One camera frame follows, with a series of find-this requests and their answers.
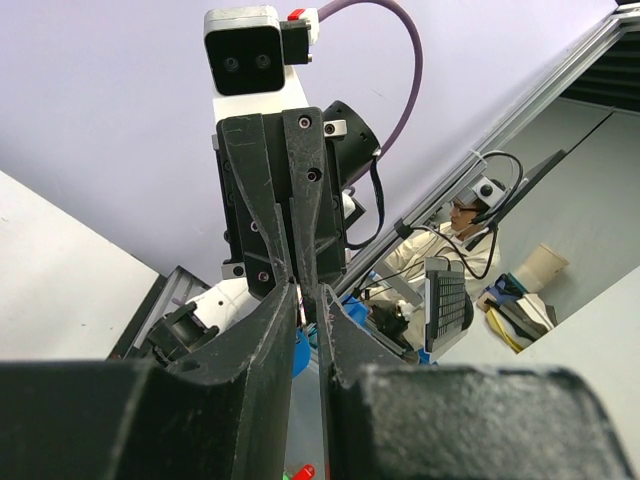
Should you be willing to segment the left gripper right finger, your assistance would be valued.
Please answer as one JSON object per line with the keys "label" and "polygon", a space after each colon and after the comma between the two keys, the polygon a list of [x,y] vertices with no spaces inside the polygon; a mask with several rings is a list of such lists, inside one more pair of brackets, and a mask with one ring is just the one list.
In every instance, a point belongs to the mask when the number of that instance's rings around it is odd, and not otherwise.
{"label": "left gripper right finger", "polygon": [[410,365],[320,286],[317,326],[330,479],[629,479],[603,405],[558,367]]}

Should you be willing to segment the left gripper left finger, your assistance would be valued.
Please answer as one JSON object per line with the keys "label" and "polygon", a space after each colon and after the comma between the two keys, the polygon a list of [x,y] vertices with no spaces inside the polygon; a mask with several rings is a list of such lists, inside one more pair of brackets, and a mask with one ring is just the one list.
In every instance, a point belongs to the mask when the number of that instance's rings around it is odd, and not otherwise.
{"label": "left gripper left finger", "polygon": [[285,283],[167,367],[3,363],[2,477],[279,478],[297,314],[297,289]]}

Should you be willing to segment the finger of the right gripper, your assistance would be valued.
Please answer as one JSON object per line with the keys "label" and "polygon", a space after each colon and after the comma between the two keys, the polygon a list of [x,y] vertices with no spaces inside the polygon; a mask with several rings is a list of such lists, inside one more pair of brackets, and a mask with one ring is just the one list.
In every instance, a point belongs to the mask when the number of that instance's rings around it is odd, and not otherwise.
{"label": "finger of the right gripper", "polygon": [[249,293],[262,300],[290,277],[264,117],[251,114],[219,121],[217,142],[229,261],[243,265]]}
{"label": "finger of the right gripper", "polygon": [[287,247],[293,275],[304,295],[318,289],[316,229],[322,202],[326,147],[322,113],[317,107],[282,113],[288,200]]}

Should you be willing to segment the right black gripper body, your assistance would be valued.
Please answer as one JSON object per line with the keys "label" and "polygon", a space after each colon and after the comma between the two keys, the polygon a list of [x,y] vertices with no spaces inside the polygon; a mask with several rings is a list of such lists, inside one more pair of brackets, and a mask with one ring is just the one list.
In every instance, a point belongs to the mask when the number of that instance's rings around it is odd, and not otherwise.
{"label": "right black gripper body", "polygon": [[[285,147],[282,117],[264,117],[268,142],[270,168],[275,184],[276,202],[282,210],[285,233],[287,230],[288,200],[291,195],[289,176],[285,162]],[[342,136],[328,133],[327,123],[322,118],[322,130],[326,147],[326,163],[323,178],[322,202],[316,229],[316,261],[318,278],[338,278],[345,270],[344,254],[344,209],[341,191],[344,187],[339,170],[337,146]],[[241,263],[234,264],[225,260],[233,269],[243,268]],[[290,277],[294,277],[290,259]]]}

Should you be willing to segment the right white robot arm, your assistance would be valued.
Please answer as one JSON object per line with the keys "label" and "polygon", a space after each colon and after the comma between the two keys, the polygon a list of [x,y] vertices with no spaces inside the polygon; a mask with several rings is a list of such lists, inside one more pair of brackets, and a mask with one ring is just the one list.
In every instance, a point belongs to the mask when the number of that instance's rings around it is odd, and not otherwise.
{"label": "right white robot arm", "polygon": [[140,350],[168,364],[246,317],[281,282],[302,304],[346,271],[346,189],[364,173],[376,186],[380,143],[361,116],[336,100],[281,113],[230,117],[217,126],[229,278],[165,313]]}

